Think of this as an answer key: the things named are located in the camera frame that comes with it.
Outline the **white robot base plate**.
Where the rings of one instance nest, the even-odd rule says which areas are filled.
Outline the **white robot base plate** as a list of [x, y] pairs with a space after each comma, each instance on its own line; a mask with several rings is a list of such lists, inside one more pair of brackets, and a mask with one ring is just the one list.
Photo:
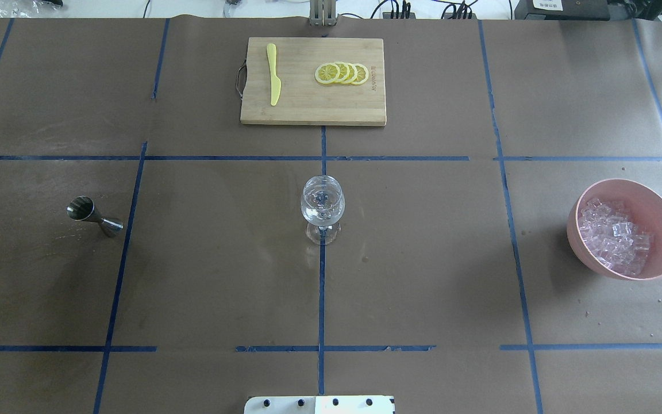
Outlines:
[[257, 396], [248, 399], [244, 413], [395, 413], [393, 396]]

